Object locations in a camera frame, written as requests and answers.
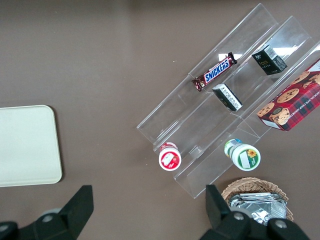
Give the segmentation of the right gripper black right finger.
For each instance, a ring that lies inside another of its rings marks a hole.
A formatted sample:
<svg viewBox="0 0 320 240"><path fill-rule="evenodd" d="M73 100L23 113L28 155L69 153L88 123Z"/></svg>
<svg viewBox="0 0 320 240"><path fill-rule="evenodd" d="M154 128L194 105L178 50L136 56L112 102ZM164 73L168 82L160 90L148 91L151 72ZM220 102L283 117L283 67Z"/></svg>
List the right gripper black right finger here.
<svg viewBox="0 0 320 240"><path fill-rule="evenodd" d="M308 240L307 234L294 222L272 218L262 225L245 213L231 211L217 187L205 188L205 207L211 228L202 240Z"/></svg>

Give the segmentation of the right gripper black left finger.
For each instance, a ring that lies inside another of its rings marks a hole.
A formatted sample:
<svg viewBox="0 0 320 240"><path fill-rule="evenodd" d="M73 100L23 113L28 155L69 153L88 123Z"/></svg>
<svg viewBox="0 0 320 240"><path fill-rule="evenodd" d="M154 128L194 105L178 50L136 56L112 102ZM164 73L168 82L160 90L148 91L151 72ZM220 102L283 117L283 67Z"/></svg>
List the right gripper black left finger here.
<svg viewBox="0 0 320 240"><path fill-rule="evenodd" d="M42 215L18 228L14 221L0 223L2 240L76 240L94 211L93 187L83 185L57 213Z"/></svg>

